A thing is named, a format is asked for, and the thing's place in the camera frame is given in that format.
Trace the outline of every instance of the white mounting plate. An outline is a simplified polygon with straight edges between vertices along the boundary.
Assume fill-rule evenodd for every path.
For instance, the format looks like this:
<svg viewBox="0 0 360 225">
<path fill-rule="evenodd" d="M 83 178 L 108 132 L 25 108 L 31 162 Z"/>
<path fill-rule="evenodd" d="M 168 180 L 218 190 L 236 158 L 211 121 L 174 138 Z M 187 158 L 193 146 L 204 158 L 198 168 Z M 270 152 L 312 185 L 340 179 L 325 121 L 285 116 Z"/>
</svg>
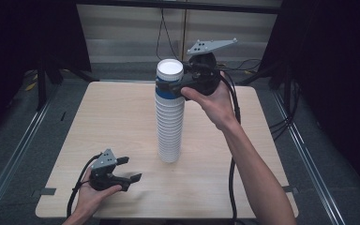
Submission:
<svg viewBox="0 0 360 225">
<path fill-rule="evenodd" d="M 208 40 L 208 41 L 197 40 L 197 43 L 195 43 L 194 46 L 192 46 L 192 48 L 187 50 L 187 54 L 195 55 L 195 54 L 210 53 L 213 50 L 227 47 L 229 45 L 235 44 L 236 42 L 238 42 L 236 38 L 232 40 Z"/>
</svg>

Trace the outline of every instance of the human hand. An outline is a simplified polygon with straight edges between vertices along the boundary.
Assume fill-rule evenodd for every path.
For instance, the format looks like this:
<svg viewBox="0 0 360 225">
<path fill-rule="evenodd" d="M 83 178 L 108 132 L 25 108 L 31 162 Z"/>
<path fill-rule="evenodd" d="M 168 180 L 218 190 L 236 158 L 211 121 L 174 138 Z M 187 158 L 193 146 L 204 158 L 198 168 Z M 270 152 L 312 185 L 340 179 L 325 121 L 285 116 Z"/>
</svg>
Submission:
<svg viewBox="0 0 360 225">
<path fill-rule="evenodd" d="M 236 121 L 230 92 L 224 82 L 220 82 L 216 91 L 210 96 L 205 96 L 189 87 L 183 87 L 181 94 L 200 104 L 209 119 L 219 130 L 223 130 L 232 120 Z"/>
<path fill-rule="evenodd" d="M 75 211 L 64 224 L 83 224 L 87 219 L 96 213 L 101 203 L 107 197 L 122 189 L 121 186 L 116 185 L 105 190 L 97 191 L 93 189 L 88 182 L 90 173 L 91 169 L 88 168 L 82 179 L 83 184 L 79 190 L 79 197 Z"/>
</svg>

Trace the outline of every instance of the person's right hand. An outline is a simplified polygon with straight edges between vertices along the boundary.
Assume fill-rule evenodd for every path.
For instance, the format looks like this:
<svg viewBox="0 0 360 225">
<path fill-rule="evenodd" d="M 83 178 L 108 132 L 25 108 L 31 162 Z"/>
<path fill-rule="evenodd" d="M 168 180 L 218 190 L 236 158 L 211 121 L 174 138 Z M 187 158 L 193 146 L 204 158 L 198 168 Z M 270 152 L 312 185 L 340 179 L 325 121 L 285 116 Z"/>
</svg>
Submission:
<svg viewBox="0 0 360 225">
<path fill-rule="evenodd" d="M 183 87 L 181 89 L 181 94 L 200 104 L 209 119 L 219 130 L 223 130 L 225 126 L 233 120 L 236 121 L 230 92 L 224 82 L 220 82 L 216 91 L 210 96 L 204 96 L 189 87 Z"/>
</svg>

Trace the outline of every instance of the wooden table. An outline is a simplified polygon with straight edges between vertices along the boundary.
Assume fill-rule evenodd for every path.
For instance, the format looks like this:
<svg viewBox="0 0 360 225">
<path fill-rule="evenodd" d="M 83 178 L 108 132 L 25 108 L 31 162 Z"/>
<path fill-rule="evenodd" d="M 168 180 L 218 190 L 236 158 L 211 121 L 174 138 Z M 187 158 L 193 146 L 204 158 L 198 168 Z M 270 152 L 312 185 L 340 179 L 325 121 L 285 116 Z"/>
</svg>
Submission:
<svg viewBox="0 0 360 225">
<path fill-rule="evenodd" d="M 282 186 L 288 181 L 263 110 L 251 87 L 236 87 L 243 128 Z M 108 198 L 97 218 L 231 218 L 228 176 L 231 154 L 220 131 L 201 107 L 187 101 L 180 158 L 165 163 L 158 156 L 155 84 L 92 82 L 83 97 L 36 214 L 64 218 L 71 189 L 85 163 L 111 148 L 116 157 L 130 157 L 113 174 L 130 177 L 142 173 L 128 192 Z M 255 218 L 239 173 L 235 170 L 234 195 L 239 218 Z M 298 215 L 293 195 L 287 193 Z"/>
</svg>

